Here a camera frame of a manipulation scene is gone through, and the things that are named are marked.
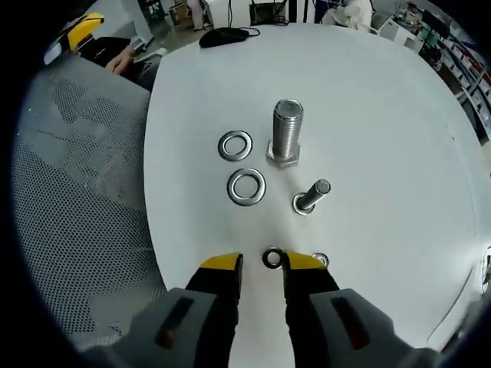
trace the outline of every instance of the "flat washer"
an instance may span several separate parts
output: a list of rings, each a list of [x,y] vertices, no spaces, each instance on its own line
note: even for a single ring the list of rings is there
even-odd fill
[[[314,253],[312,257],[321,261],[325,265],[325,267],[329,266],[329,258],[324,253]]]
[[[225,145],[233,138],[240,138],[241,140],[244,141],[245,145],[242,151],[232,154],[229,151],[227,151]],[[231,132],[228,132],[222,138],[220,138],[218,142],[218,153],[223,159],[226,159],[227,161],[235,162],[245,159],[251,153],[251,151],[252,151],[252,138],[249,134],[247,134],[243,130],[233,130]]]
[[[258,184],[258,189],[251,197],[242,197],[236,192],[236,184],[243,176],[253,178]],[[239,169],[235,171],[232,176],[230,176],[229,181],[227,182],[227,192],[229,193],[230,199],[237,205],[254,205],[259,202],[266,193],[266,180],[264,179],[264,176],[256,169]]]
[[[279,256],[279,259],[280,259],[279,263],[273,264],[268,260],[268,256],[271,253],[276,253]],[[270,249],[268,249],[267,251],[262,253],[262,263],[264,264],[264,266],[266,266],[270,270],[277,270],[278,268],[282,267],[282,254],[283,254],[283,251],[280,248],[271,247]]]
[[[311,205],[309,208],[307,209],[300,209],[298,206],[297,206],[297,201],[303,197],[305,194],[307,193],[299,193],[299,194],[296,194],[295,197],[293,197],[293,200],[292,200],[292,207],[293,207],[293,210],[295,212],[297,212],[299,215],[302,215],[302,216],[306,216],[308,215],[309,213],[311,213],[312,211],[314,211],[314,208],[315,208],[315,205]]]

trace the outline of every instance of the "metal bolt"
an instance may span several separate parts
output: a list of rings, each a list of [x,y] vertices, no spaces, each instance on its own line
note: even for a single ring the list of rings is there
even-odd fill
[[[299,193],[293,197],[292,205],[299,215],[308,215],[314,211],[315,204],[331,191],[331,184],[320,179],[306,193]]]
[[[280,100],[273,111],[273,138],[266,156],[279,168],[293,166],[300,157],[298,136],[304,117],[303,106],[295,100]]]

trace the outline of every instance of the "white tabletop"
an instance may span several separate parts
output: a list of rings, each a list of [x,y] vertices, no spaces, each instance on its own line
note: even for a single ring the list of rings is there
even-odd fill
[[[185,287],[209,257],[242,252],[230,366],[293,366],[282,272],[265,268],[261,254],[322,251],[341,288],[426,346],[491,242],[491,183],[466,114],[422,59],[391,41],[320,25],[260,29],[239,44],[191,44],[160,65],[144,179],[166,286]],[[278,171],[265,151],[282,98],[300,101],[305,118],[299,164]],[[217,152],[230,130],[254,142],[238,163]],[[264,175],[267,190],[240,207],[226,182],[246,167]],[[293,195],[321,178],[332,186],[327,198],[296,215]]]

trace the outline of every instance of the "gray perforated panel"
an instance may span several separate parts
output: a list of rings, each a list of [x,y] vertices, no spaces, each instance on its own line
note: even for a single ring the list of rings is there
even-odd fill
[[[78,57],[41,72],[13,155],[15,222],[31,276],[76,346],[112,343],[163,282],[143,197],[149,94]]]

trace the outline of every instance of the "metal washer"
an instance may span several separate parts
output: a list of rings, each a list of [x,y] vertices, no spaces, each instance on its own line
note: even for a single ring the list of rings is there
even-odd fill
[[[244,141],[244,148],[238,153],[230,153],[225,148],[227,142],[229,142],[233,138],[240,138]],[[220,138],[218,142],[218,153],[227,161],[240,161],[245,159],[252,151],[252,138],[249,134],[244,132],[243,130],[233,130],[231,132],[226,133],[222,138]]]
[[[268,256],[271,254],[271,253],[276,253],[278,256],[279,256],[279,262],[278,263],[271,263],[269,260],[268,260]],[[281,268],[282,267],[282,255],[283,255],[283,251],[280,249],[280,248],[274,248],[274,247],[271,247],[270,249],[266,250],[264,253],[262,253],[262,263],[264,264],[264,266],[266,266],[267,268],[271,269],[271,270],[276,270],[278,268]]]
[[[258,189],[251,197],[242,197],[236,192],[236,184],[243,176],[249,176],[258,184]],[[259,202],[266,193],[266,181],[264,176],[256,169],[239,169],[235,171],[227,182],[227,192],[230,199],[237,205],[254,205]]]
[[[324,253],[314,253],[312,257],[321,261],[325,265],[325,267],[329,266],[329,258]]]

